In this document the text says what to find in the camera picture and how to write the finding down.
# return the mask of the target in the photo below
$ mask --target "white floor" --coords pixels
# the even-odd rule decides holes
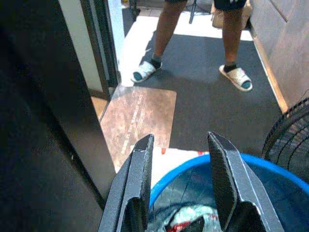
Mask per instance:
[[[127,87],[134,85],[131,77],[146,53],[147,45],[156,30],[160,13],[161,9],[141,8],[140,15],[127,34],[123,55],[119,62],[122,85]],[[212,15],[196,14],[193,23],[189,24],[190,12],[183,12],[174,33],[178,35],[222,38],[222,30],[212,26],[211,17]],[[244,41],[253,40],[250,32],[247,30],[242,32],[240,39]]]

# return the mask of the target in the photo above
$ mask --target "black sock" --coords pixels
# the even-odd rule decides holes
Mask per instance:
[[[224,70],[224,72],[228,73],[228,72],[234,70],[235,68],[237,68],[237,64],[236,63],[232,64],[232,65],[224,65],[223,70]]]
[[[155,67],[155,69],[158,69],[161,67],[161,62],[155,61],[153,59],[151,59],[149,63],[151,63]]]

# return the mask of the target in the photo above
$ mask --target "foot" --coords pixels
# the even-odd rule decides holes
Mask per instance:
[[[161,62],[151,60],[144,61],[139,68],[133,73],[131,80],[135,83],[140,83],[147,80],[155,71],[162,67]]]
[[[239,90],[244,92],[249,92],[252,90],[252,81],[243,69],[235,67],[232,70],[228,70],[224,65],[221,65],[219,71]]]

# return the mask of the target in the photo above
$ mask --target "brown mat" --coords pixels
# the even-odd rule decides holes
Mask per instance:
[[[145,135],[154,134],[154,145],[169,147],[176,92],[144,87],[117,87],[101,121],[115,170],[130,147]]]

